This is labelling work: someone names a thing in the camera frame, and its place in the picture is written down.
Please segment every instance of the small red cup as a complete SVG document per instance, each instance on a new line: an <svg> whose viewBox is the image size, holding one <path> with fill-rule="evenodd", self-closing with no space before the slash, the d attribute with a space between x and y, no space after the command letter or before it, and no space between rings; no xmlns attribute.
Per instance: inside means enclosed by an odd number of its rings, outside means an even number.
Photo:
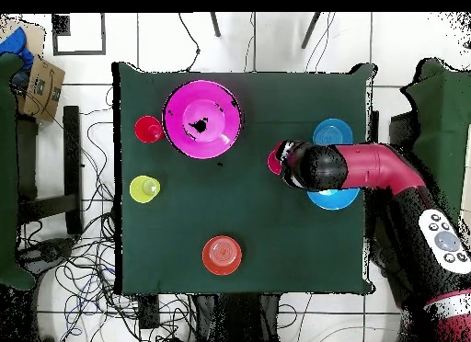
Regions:
<svg viewBox="0 0 471 342"><path fill-rule="evenodd" d="M164 138L164 128L153 116L142 116L134 125L134 133L139 141L152 143Z"/></svg>
<svg viewBox="0 0 471 342"><path fill-rule="evenodd" d="M269 166L269 170L274 175L279 175L281 172L281 162L276 159L276 152L280 147L282 141L279 141L275 147L275 149L270 153L269 159L267 160L267 165Z"/></svg>

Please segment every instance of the green cloth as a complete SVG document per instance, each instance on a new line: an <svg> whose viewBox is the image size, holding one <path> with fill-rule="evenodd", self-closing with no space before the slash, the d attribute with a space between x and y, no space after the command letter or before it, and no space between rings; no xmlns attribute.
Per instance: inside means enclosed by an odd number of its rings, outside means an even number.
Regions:
<svg viewBox="0 0 471 342"><path fill-rule="evenodd" d="M0 283L18 290L29 290L35 279L15 261L18 237L18 167L17 167L17 102L10 91L10 79L23 66L15 54L0 54Z"/></svg>
<svg viewBox="0 0 471 342"><path fill-rule="evenodd" d="M274 176L267 157L279 140L312 140L327 118L347 121L354 141L364 142L372 71L365 64L352 74L149 74L120 63L123 293L371 291L362 277L362 196L347 209L322 210ZM235 95L245 122L234 146L196 160L167 140L139 142L134 123L160 119L170 93L195 79ZM140 175L161 184L146 204L129 194ZM213 275L201 259L220 234L242 248L229 276Z"/></svg>
<svg viewBox="0 0 471 342"><path fill-rule="evenodd" d="M441 61L430 59L421 64L405 92L420 123L413 152L430 169L441 192L438 201L458 225L471 122L471 74L451 71Z"/></svg>

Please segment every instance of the chair leg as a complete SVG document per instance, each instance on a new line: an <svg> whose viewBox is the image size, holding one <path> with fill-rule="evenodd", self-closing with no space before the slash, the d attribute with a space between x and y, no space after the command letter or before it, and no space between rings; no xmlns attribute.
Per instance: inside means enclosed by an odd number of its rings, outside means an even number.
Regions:
<svg viewBox="0 0 471 342"><path fill-rule="evenodd" d="M305 33L303 44L301 45L302 49L305 49L305 46L307 46L307 43L311 39L311 35L313 33L313 30L314 30L314 27L316 26L317 21L319 20L320 14L321 14L320 12L314 13L313 18L311 20L311 24L309 24L309 28L307 29L307 32Z"/></svg>
<svg viewBox="0 0 471 342"><path fill-rule="evenodd" d="M211 20L213 21L213 27L214 27L214 34L216 37L221 36L221 31L219 30L219 26L217 24L217 18L216 18L216 13L215 12L210 12L211 13Z"/></svg>

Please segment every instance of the blue cup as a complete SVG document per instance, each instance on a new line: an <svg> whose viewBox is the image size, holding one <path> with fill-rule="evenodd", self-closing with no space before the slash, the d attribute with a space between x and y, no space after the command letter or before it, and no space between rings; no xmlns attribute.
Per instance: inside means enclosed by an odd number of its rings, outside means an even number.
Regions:
<svg viewBox="0 0 471 342"><path fill-rule="evenodd" d="M314 130L315 144L353 144L353 132L350 126L340 119L327 119L319 123ZM309 199L324 210L341 210L350 206L359 188L327 189L320 192L307 192Z"/></svg>

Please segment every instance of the white tile floor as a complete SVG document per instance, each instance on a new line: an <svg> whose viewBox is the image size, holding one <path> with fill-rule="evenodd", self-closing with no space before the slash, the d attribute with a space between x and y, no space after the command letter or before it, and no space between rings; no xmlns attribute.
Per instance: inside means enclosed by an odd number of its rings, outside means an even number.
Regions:
<svg viewBox="0 0 471 342"><path fill-rule="evenodd" d="M257 63L258 71L303 72L307 61L324 34L327 13L321 15L306 50L301 42L313 13L257 13ZM201 72L242 72L246 63L247 44L252 36L250 13L217 13L221 38L215 38L209 13L182 14L191 34L199 43L201 55L193 70ZM345 73L357 63L375 63L378 74L373 81L373 108L380 111L380 142L388 141L391 116L410 110L407 99L399 87L411 82L419 60L438 56L457 69L471 63L471 51L463 47L470 36L456 28L452 17L436 13L337 13L330 15L328 46L326 36L320 41L307 69L309 71ZM28 22L46 30L44 58L65 70L64 87L56 119L62 120L64 105L78 105L83 113L107 108L105 101L112 82L110 64L129 62L146 72L177 71L186 68L193 60L195 47L177 14L106 14L106 55L52 55L51 15L22 15ZM98 14L71 15L70 37L59 37L60 51L99 50ZM247 55L247 70L253 70L253 41ZM111 102L112 91L108 95ZM110 110L81 116L82 145L101 168L105 156L87 138L92 124L112 121ZM106 153L108 163L102 173L104 181L114 192L112 126L97 124L90 129L91 139ZM63 193L63 135L55 123L42 122L37 140L37 185L39 196ZM95 191L93 167L83 157L82 172L84 208L90 204ZM49 166L56 166L53 175ZM93 201L85 211L84 222L110 210L110 202ZM36 238L66 236L62 215L43 220L44 228ZM28 234L37 228L28 226ZM90 229L85 237L98 236L98 227ZM107 258L112 261L113 254ZM48 272L39 297L40 332L59 340L66 331L64 305L70 296L65 290L74 288L63 269ZM281 298L279 329L281 342L297 342L300 324L303 328L299 342L393 342L397 336L399 314L386 280L373 265L370 279L376 286L373 295L314 295L306 308L307 293L287 293ZM162 296L163 302L173 300ZM66 310L76 306L69 300ZM69 336L66 342L90 342L91 335L103 320L100 313L85 315L77 325L81 335ZM159 330L165 336L165 330ZM186 337L188 328L181 326L178 334ZM149 336L143 331L144 338ZM120 318L110 318L93 342L137 342L127 331Z"/></svg>

